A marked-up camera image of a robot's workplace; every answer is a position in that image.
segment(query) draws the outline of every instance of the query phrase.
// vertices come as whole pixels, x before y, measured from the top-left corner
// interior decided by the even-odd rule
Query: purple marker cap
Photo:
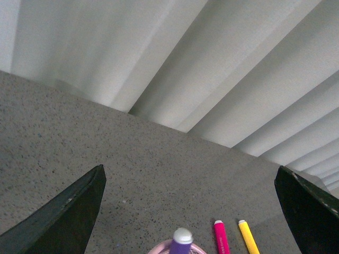
[[[173,235],[169,254],[188,254],[193,242],[192,233],[185,228],[178,228]]]

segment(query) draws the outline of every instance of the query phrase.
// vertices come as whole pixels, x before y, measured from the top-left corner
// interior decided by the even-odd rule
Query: white corrugated panel
[[[339,1],[0,7],[1,70],[339,187]]]

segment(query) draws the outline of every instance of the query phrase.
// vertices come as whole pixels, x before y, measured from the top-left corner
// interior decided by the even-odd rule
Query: gray concrete floor
[[[0,233],[98,164],[107,183],[86,253],[147,253],[178,227],[217,253],[300,253],[274,189],[278,165],[0,72]]]

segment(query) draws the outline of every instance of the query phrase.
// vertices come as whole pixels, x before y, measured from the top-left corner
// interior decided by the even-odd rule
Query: yellow marker
[[[243,234],[249,254],[260,254],[247,222],[244,220],[239,221],[239,228]]]

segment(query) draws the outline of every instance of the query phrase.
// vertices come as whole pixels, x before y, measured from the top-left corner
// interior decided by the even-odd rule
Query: marker
[[[173,234],[173,240],[169,247],[169,254],[188,254],[192,242],[192,233],[185,228],[178,228]]]
[[[230,254],[226,237],[225,226],[222,221],[215,221],[214,231],[218,244],[219,254]]]
[[[260,254],[258,247],[255,244],[254,238],[252,236],[251,231],[249,230],[249,226],[246,221],[239,221],[239,228],[245,240],[246,246],[248,248],[249,254]]]

